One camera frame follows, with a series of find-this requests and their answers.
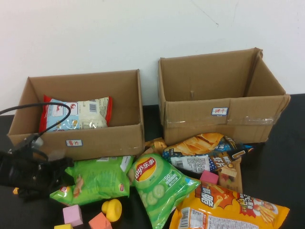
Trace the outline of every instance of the toy block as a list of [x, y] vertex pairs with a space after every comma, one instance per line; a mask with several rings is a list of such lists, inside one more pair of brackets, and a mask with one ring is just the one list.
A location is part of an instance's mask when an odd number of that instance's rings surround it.
[[109, 220], [101, 212], [89, 221], [91, 229], [112, 229]]
[[65, 224], [71, 224], [73, 227], [82, 224], [81, 209], [78, 205], [73, 205], [62, 209]]
[[64, 224], [55, 226], [54, 229], [73, 229], [73, 227], [71, 224]]
[[210, 171], [204, 170], [200, 177], [200, 180], [217, 185], [218, 175], [211, 173]]

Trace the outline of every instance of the green chip bag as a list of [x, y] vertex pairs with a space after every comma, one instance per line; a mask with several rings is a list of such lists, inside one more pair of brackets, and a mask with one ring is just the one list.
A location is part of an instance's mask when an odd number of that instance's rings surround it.
[[200, 185], [157, 154], [141, 156], [128, 176], [138, 190], [153, 229], [162, 229], [172, 209]]
[[129, 196], [132, 156], [102, 157], [76, 161], [65, 170], [74, 177], [75, 185], [62, 187], [50, 194], [52, 199], [66, 205], [84, 205], [101, 199]]

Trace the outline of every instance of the open cardboard box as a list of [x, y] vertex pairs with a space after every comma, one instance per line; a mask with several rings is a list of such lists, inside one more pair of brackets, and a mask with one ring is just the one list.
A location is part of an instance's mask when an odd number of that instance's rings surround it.
[[159, 107], [171, 146], [218, 132], [243, 143], [264, 142], [290, 95], [258, 48], [159, 60]]
[[[66, 102], [112, 96], [112, 118], [107, 128], [47, 132], [41, 151], [51, 158], [74, 160], [102, 156], [137, 155], [144, 150], [144, 128], [139, 70], [28, 78], [19, 105], [43, 102], [43, 95]], [[17, 110], [9, 138], [14, 145], [37, 133], [42, 107]], [[81, 146], [67, 146], [81, 140]]]

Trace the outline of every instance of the tabletop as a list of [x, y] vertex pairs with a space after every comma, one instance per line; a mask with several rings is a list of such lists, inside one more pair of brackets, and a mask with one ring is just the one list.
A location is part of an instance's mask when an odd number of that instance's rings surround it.
[[[144, 106], [145, 140], [162, 136], [157, 105]], [[244, 193], [290, 208], [285, 228], [305, 228], [305, 94], [291, 96], [291, 102], [273, 127], [269, 139], [241, 164]], [[6, 134], [13, 116], [0, 116], [0, 149], [11, 147]], [[12, 194], [13, 188], [0, 187], [0, 228], [53, 229], [63, 224], [63, 204], [52, 199], [24, 202]], [[119, 198], [123, 213], [113, 229], [151, 229], [149, 218], [135, 188], [130, 197]], [[88, 224], [101, 212], [102, 201], [81, 206], [84, 224], [75, 229], [89, 229]], [[164, 226], [169, 227], [170, 220]]]

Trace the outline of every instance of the fries snack bag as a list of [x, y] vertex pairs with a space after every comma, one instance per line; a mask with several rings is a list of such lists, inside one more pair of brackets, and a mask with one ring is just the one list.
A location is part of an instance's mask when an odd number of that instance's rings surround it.
[[132, 160], [132, 156], [112, 156], [76, 161], [74, 167], [65, 170], [74, 177], [75, 185], [60, 188], [50, 198], [71, 206], [129, 196], [127, 172]]
[[[70, 107], [71, 114], [62, 123], [53, 127], [48, 132], [78, 129], [94, 129], [107, 127], [112, 114], [112, 98], [93, 99], [80, 102], [62, 102], [44, 96], [44, 102], [63, 103]], [[68, 109], [59, 105], [46, 105], [43, 108], [39, 131], [44, 131], [49, 126], [63, 119]]]
[[177, 168], [200, 174], [204, 170], [214, 172], [225, 165], [232, 167], [232, 161], [252, 149], [222, 134], [206, 133], [167, 147], [163, 158]]
[[277, 229], [288, 208], [201, 182], [179, 204], [170, 229]]
[[153, 229], [162, 229], [172, 209], [200, 184], [158, 154], [141, 156], [132, 165], [129, 178], [139, 192]]

